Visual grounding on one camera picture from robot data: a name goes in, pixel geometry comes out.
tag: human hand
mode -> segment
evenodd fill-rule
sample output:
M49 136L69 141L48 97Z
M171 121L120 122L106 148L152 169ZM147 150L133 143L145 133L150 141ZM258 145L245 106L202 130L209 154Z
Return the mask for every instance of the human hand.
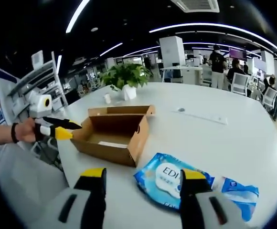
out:
M32 118L27 118L23 123L15 126L15 137L19 141L35 142L34 134L35 122Z

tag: white flower pot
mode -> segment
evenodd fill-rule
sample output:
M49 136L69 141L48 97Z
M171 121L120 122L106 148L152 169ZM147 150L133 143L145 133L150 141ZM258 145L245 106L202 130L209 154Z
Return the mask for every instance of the white flower pot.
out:
M123 86L121 94L124 100L134 99L137 96L137 89L136 87L130 87L128 84L126 84Z

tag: white cup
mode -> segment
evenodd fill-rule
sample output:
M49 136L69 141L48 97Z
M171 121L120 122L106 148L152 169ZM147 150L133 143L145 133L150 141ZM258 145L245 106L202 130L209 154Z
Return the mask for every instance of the white cup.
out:
M109 93L105 94L104 98L105 98L106 104L110 104L111 103L111 97L110 97Z

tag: green plant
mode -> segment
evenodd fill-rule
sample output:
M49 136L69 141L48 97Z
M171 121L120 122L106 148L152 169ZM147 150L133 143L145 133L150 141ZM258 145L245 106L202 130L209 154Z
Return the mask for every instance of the green plant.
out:
M125 63L115 65L106 73L101 75L101 80L104 84L110 85L112 90L122 90L123 86L128 84L130 87L138 87L138 85L147 85L148 77L151 72L141 64Z

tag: potted plant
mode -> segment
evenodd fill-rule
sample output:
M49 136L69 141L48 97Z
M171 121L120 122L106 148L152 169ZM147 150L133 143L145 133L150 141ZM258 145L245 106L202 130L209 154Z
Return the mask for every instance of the potted plant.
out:
M125 63L115 65L102 74L101 80L110 85L112 90L121 91L123 99L129 100L137 96L136 89L139 85L147 85L151 72L141 64Z

